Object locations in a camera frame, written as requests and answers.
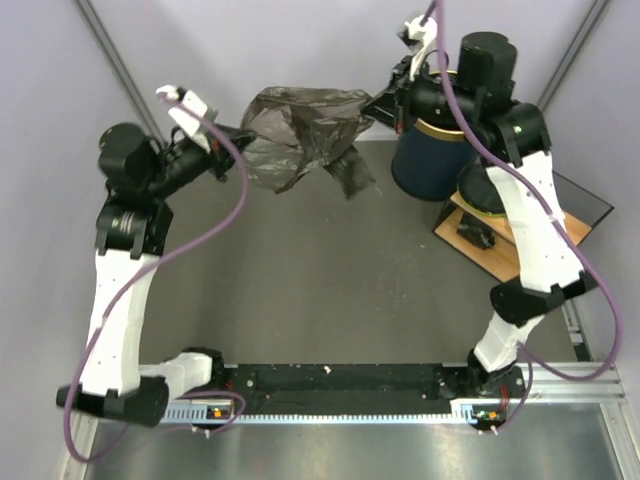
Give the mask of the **black trash bag roll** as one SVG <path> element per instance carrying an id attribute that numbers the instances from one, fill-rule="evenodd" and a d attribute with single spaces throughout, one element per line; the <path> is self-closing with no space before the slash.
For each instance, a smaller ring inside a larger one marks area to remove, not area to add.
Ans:
<path id="1" fill-rule="evenodd" d="M 468 212 L 462 214 L 456 233 L 481 250 L 492 249 L 496 244 L 493 230 Z"/>

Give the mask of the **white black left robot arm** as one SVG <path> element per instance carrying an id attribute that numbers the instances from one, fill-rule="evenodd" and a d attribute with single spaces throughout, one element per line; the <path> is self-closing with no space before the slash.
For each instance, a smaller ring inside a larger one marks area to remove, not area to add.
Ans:
<path id="1" fill-rule="evenodd" d="M 226 387 L 220 352 L 188 347 L 159 364 L 140 362 L 140 341 L 151 283 L 173 219 L 168 198 L 200 175 L 223 181 L 234 165 L 224 142 L 210 131 L 184 127 L 160 143 L 133 123 L 107 129 L 98 167 L 106 200 L 96 220 L 96 290 L 88 351 L 73 383 L 59 387 L 56 404 L 73 412 L 154 427 L 169 403 L 199 390 L 216 396 Z"/>

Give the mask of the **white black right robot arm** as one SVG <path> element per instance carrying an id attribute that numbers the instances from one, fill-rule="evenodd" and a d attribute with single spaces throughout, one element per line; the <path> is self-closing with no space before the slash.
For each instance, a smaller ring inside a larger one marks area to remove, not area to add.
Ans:
<path id="1" fill-rule="evenodd" d="M 458 124 L 484 162 L 519 256 L 518 275 L 491 290 L 493 317 L 468 356 L 467 384 L 487 396 L 502 385 L 546 314 L 595 289 L 597 281 L 566 230 L 543 114 L 512 97 L 516 47 L 502 34 L 474 32 L 462 39 L 455 73 L 445 66 L 425 73 L 436 33 L 408 28 L 399 37 L 411 53 L 394 67 L 383 92 L 394 99 L 392 116 L 434 127 Z"/>

